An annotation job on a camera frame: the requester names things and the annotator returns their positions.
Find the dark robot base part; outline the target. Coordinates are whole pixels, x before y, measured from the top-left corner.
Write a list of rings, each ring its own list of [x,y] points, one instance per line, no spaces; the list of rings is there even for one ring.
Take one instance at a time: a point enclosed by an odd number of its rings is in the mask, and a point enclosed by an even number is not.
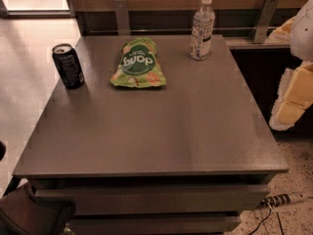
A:
[[[0,235],[62,235],[74,214],[74,203],[35,197],[27,182],[0,199]]]

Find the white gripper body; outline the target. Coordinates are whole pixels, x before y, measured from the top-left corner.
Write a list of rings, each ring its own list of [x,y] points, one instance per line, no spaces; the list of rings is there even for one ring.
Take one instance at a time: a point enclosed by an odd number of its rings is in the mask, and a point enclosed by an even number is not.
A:
[[[294,18],[291,53],[302,61],[313,62],[313,0],[308,0]]]

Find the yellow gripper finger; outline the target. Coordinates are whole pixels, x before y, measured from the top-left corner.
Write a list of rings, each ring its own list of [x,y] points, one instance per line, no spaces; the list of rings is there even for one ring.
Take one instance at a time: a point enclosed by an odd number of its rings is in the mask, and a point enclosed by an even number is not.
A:
[[[294,17],[288,19],[281,26],[274,29],[270,33],[269,38],[273,40],[289,41],[291,39],[291,27],[293,22]]]
[[[274,130],[285,131],[313,104],[313,63],[302,62],[295,70],[285,69],[277,94],[269,125]]]

